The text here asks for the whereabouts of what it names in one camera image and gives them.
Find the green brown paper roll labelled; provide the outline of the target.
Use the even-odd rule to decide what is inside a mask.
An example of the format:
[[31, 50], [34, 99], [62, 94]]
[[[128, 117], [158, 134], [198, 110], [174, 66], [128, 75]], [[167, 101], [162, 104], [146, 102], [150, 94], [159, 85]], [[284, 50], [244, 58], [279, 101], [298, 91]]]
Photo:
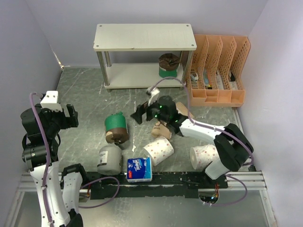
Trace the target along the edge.
[[174, 77], [178, 75], [180, 58], [173, 53], [165, 53], [159, 57], [159, 76], [161, 78]]

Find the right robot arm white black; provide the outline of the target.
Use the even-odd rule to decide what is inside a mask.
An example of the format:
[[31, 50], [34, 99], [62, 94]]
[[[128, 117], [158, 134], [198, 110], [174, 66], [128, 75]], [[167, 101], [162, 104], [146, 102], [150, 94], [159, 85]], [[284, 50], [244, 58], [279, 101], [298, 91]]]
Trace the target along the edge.
[[166, 127], [177, 135], [208, 141], [215, 146], [219, 158], [208, 164], [201, 176], [201, 184], [206, 188], [213, 187], [221, 175], [238, 171], [248, 158], [253, 158], [254, 149], [237, 125], [215, 126], [193, 120], [178, 112], [170, 96], [157, 100], [151, 98], [138, 105], [131, 117], [142, 124], [144, 114], [147, 121], [155, 118], [165, 122]]

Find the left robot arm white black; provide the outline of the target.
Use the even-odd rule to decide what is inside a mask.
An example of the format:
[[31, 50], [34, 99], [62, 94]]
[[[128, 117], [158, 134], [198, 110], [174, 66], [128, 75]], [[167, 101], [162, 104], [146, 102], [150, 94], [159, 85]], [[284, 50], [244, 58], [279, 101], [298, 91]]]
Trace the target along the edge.
[[79, 190], [89, 180], [81, 164], [64, 168], [59, 176], [59, 132], [79, 125], [78, 113], [68, 104], [64, 111], [50, 110], [36, 104], [21, 114], [26, 134], [22, 140], [22, 160], [34, 180], [43, 227], [81, 227]]

